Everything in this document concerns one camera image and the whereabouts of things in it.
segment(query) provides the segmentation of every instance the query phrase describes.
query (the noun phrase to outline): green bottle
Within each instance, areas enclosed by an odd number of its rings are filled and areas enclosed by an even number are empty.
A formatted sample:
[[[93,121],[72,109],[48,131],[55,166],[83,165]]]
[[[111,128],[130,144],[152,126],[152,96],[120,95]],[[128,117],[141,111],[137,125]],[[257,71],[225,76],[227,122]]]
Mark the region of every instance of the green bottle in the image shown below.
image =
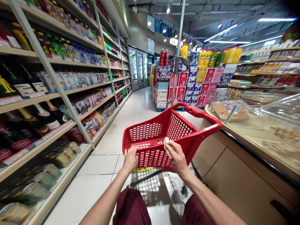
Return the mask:
[[[223,62],[226,56],[226,52],[225,50],[222,50],[218,56],[216,57],[216,63],[215,63],[215,67],[222,67],[223,66]]]
[[[217,58],[218,54],[219,53],[217,53],[217,51],[214,51],[212,53],[212,55],[210,56],[210,59],[209,59],[208,68],[213,68],[215,66],[216,58]]]

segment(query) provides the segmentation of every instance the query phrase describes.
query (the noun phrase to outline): fluorescent light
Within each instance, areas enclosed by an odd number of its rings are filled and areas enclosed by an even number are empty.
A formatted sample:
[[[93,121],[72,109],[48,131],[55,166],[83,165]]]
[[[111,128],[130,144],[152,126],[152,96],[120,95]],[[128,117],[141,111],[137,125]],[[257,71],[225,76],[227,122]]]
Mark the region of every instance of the fluorescent light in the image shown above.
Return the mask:
[[[227,31],[231,30],[232,28],[235,28],[236,26],[237,26],[237,24],[233,25],[232,27],[227,28],[226,30],[224,30],[224,31],[222,31],[222,32],[220,32],[220,33],[218,33],[218,34],[216,34],[216,35],[214,35],[214,36],[212,36],[212,37],[210,37],[208,39],[206,39],[204,42],[207,42],[210,39],[213,39],[213,38],[219,36],[220,34],[223,34],[223,33],[227,32]]]
[[[297,18],[261,18],[259,22],[278,22],[278,21],[294,21]]]
[[[251,42],[209,41],[210,43],[250,44]]]
[[[252,45],[252,44],[256,44],[256,43],[260,43],[260,42],[272,40],[272,39],[275,39],[275,38],[280,38],[280,37],[282,37],[282,36],[283,36],[283,35],[280,35],[280,36],[277,36],[277,37],[268,38],[268,39],[266,39],[266,40],[262,40],[262,41],[258,41],[258,42],[253,42],[253,43],[251,43],[251,44],[242,45],[242,46],[240,46],[240,47],[245,47],[245,46],[248,46],[248,45]]]

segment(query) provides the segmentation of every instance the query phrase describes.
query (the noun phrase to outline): metal pole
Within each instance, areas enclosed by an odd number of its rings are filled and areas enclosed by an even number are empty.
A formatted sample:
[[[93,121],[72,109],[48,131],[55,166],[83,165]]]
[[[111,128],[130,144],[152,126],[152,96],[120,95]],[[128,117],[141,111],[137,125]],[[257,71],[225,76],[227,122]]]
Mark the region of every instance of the metal pole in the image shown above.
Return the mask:
[[[179,35],[178,35],[178,45],[177,45],[177,54],[176,54],[176,56],[179,56],[179,52],[180,52],[180,43],[181,43],[181,36],[182,36],[182,26],[183,26],[183,18],[184,18],[184,10],[185,10],[185,1],[186,0],[182,0],[182,9],[181,9],[181,18],[180,18],[180,29],[179,29]],[[178,72],[178,66],[175,66],[174,72]],[[176,78],[177,78],[177,74],[174,73],[174,83],[173,83],[173,92],[172,92],[171,106],[173,106],[173,103],[174,103]]]
[[[20,23],[21,27],[23,28],[26,36],[28,37],[30,43],[32,44],[32,47],[34,48],[34,51],[36,52],[36,54],[38,55],[42,65],[44,66],[45,70],[47,71],[47,73],[51,76],[52,81],[56,87],[56,89],[58,90],[58,93],[60,94],[60,97],[62,98],[62,100],[64,101],[64,103],[66,104],[66,106],[68,107],[71,116],[73,117],[73,120],[76,122],[79,130],[82,132],[84,138],[86,139],[86,141],[92,145],[92,148],[95,149],[94,144],[92,143],[92,140],[90,139],[90,137],[88,136],[88,134],[86,133],[78,115],[76,114],[75,110],[73,109],[73,105],[71,104],[68,96],[66,95],[65,91],[61,88],[61,86],[59,85],[60,82],[57,79],[55,72],[48,60],[48,58],[46,57],[37,37],[35,36],[34,32],[32,31],[32,28],[23,12],[23,10],[21,9],[19,3],[17,0],[7,0],[8,4],[10,5],[14,15],[16,16],[18,22]]]
[[[116,95],[116,90],[115,90],[115,87],[114,87],[114,85],[113,85],[113,77],[112,77],[112,73],[111,73],[111,70],[110,70],[109,63],[108,63],[108,56],[107,56],[107,52],[106,52],[105,41],[104,41],[104,38],[103,38],[103,33],[102,33],[102,29],[101,29],[101,23],[100,23],[100,19],[99,19],[98,10],[97,10],[98,7],[96,6],[95,0],[93,0],[93,6],[94,6],[95,14],[96,14],[96,17],[97,17],[98,29],[99,29],[100,36],[101,36],[101,40],[102,40],[102,43],[103,43],[103,51],[104,51],[104,55],[105,55],[105,58],[106,58],[106,61],[107,61],[107,68],[108,68],[108,71],[109,71],[110,80],[111,80],[111,82],[112,82],[113,94],[114,94],[114,96],[115,96],[115,100],[116,100],[117,107],[119,107],[118,100],[117,100],[117,95]]]

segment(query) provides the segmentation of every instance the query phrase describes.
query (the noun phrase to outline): can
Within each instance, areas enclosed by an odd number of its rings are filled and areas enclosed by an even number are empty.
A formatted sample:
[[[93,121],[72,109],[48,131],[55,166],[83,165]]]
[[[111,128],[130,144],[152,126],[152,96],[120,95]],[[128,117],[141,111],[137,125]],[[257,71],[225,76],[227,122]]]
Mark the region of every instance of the can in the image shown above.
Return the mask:
[[[76,155],[81,153],[80,147],[76,142],[70,142],[69,146],[73,150],[73,152],[75,152]]]
[[[28,217],[31,212],[31,207],[18,202],[13,202],[1,209],[0,218],[3,221],[10,221],[20,224]]]
[[[43,187],[45,187],[48,190],[50,188],[52,188],[53,185],[55,185],[55,183],[56,183],[56,180],[54,179],[54,177],[50,176],[46,172],[40,172],[39,174],[37,174],[33,178],[33,181],[38,182],[39,184],[41,184]]]
[[[73,152],[73,150],[70,148],[70,146],[65,147],[65,148],[62,150],[62,152],[63,152],[66,156],[68,156],[68,158],[69,158],[71,161],[73,161],[73,159],[74,159],[75,156],[76,156],[76,153]]]
[[[45,165],[43,171],[50,174],[55,179],[58,179],[62,175],[62,172],[52,163]]]
[[[71,163],[71,160],[63,152],[57,154],[55,159],[61,168],[65,168]]]
[[[47,196],[48,190],[38,182],[32,182],[23,189],[22,194],[30,203],[37,203]]]

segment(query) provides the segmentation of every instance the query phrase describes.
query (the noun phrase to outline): tiled floor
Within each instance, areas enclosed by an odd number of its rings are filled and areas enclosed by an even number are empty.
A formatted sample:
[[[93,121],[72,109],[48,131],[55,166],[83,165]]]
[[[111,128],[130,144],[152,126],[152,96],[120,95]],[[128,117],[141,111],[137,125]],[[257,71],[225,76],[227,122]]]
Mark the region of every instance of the tiled floor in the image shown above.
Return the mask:
[[[149,87],[134,91],[52,210],[45,225],[79,224],[123,165],[124,129],[158,114]],[[199,121],[196,118],[187,112],[180,112],[180,114],[198,126]],[[151,172],[138,173],[138,178],[147,176],[153,171],[156,169],[153,168]],[[135,180],[136,174],[131,174],[123,188]],[[163,173],[136,186],[147,205],[152,224],[180,224],[180,203],[186,202],[191,195],[190,191],[188,196],[180,194],[182,184],[177,174]]]

